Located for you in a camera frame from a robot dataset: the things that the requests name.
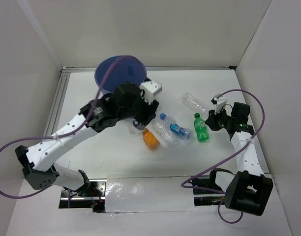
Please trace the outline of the left aluminium rail frame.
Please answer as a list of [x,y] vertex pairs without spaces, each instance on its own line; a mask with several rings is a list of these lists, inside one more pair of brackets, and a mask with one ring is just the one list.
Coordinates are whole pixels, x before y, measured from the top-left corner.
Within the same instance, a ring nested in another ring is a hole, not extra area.
[[58,128],[61,110],[69,83],[70,73],[71,72],[68,72],[66,68],[63,68],[63,70],[60,72],[58,85],[43,136],[51,136]]

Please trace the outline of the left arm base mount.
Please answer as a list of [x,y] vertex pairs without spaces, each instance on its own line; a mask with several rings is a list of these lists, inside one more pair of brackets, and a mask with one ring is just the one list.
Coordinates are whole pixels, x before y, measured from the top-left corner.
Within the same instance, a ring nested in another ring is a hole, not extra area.
[[79,196],[75,191],[62,188],[59,209],[89,209],[92,212],[105,212],[107,179],[90,179],[88,191]]

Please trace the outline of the clear bottle blue cap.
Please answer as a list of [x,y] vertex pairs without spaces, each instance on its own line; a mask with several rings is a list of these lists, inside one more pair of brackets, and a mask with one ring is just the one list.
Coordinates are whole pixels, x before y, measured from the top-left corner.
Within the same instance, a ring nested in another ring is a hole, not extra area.
[[192,138],[193,132],[189,129],[183,128],[177,124],[172,116],[168,116],[165,113],[159,115],[161,121],[179,138],[184,140],[190,140]]

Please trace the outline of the clear bottle white cap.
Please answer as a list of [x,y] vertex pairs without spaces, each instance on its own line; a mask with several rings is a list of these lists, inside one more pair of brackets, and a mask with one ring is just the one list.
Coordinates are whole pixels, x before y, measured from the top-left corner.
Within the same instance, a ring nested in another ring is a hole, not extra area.
[[155,120],[151,125],[167,146],[176,147],[178,145],[176,137],[163,123]]

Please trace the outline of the orange juice bottle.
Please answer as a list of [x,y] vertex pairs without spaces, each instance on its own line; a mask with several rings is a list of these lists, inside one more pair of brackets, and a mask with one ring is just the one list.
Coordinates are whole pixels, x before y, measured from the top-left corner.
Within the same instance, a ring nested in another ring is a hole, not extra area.
[[146,128],[142,132],[143,140],[150,150],[156,150],[160,147],[159,140]]

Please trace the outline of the blue plastic bin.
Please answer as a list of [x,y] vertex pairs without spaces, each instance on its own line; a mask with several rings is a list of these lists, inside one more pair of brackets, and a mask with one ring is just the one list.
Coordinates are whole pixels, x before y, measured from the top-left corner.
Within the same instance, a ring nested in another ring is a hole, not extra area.
[[[121,57],[122,56],[113,56],[99,64],[94,73],[94,79],[98,87],[100,87],[103,77],[110,65]],[[124,82],[132,82],[139,86],[146,77],[147,69],[142,62],[138,62],[136,59],[122,59],[110,73],[103,86],[102,93],[113,93],[116,87]]]

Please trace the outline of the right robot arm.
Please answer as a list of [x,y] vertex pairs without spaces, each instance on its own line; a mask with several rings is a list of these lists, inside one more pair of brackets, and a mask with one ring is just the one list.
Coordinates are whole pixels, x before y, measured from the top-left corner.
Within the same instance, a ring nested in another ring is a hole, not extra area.
[[259,164],[252,139],[254,128],[249,125],[250,106],[236,102],[231,115],[225,110],[226,101],[212,100],[215,109],[209,111],[205,124],[212,131],[225,129],[237,153],[237,173],[216,170],[208,180],[208,188],[213,193],[225,192],[225,206],[228,209],[261,216],[265,210],[271,191],[272,179],[265,177]]

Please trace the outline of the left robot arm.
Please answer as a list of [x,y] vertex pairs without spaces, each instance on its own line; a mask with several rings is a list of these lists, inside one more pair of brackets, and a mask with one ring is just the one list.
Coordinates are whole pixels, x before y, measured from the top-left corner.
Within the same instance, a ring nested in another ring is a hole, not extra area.
[[155,96],[161,91],[162,85],[156,81],[147,80],[139,86],[125,82],[113,93],[91,100],[50,139],[31,147],[17,147],[15,153],[23,166],[26,181],[34,190],[57,185],[78,196],[87,195],[92,185],[86,173],[63,167],[57,160],[118,121],[132,118],[133,126],[143,130],[156,116],[159,103]]

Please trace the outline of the clear bottle black cap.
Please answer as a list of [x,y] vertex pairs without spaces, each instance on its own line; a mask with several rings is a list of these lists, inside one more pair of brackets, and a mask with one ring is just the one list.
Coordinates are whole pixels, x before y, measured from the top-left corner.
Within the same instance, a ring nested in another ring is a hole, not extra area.
[[133,119],[129,131],[131,134],[134,134],[135,136],[139,136],[143,130],[145,129],[146,125],[142,124],[141,122],[138,122],[136,119]]

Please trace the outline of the green soda bottle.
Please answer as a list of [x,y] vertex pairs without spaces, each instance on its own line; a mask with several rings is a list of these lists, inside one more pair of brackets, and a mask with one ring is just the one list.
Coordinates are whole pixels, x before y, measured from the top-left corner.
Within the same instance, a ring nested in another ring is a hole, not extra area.
[[210,138],[205,121],[202,119],[199,113],[194,114],[194,129],[199,142],[205,142]]

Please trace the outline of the clear crushed bottle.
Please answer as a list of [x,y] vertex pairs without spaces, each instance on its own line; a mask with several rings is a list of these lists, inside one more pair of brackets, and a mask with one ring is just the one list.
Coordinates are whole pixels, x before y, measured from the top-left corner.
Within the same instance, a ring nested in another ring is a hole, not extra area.
[[192,94],[185,92],[181,97],[181,102],[192,111],[200,114],[206,113],[206,105],[194,97]]

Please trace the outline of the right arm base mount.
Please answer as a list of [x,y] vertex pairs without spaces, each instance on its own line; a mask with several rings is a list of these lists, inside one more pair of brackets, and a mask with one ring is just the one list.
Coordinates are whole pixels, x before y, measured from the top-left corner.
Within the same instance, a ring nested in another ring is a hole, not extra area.
[[213,184],[208,176],[196,178],[187,184],[194,187],[193,198],[196,207],[218,205],[225,197],[221,188]]

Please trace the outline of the back aluminium rail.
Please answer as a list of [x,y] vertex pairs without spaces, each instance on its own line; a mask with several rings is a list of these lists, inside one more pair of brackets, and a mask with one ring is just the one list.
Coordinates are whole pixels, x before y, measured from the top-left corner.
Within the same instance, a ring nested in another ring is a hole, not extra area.
[[[146,66],[147,71],[165,71],[165,70],[236,70],[236,66]],[[74,72],[94,72],[96,67],[66,67],[62,70],[64,73]]]

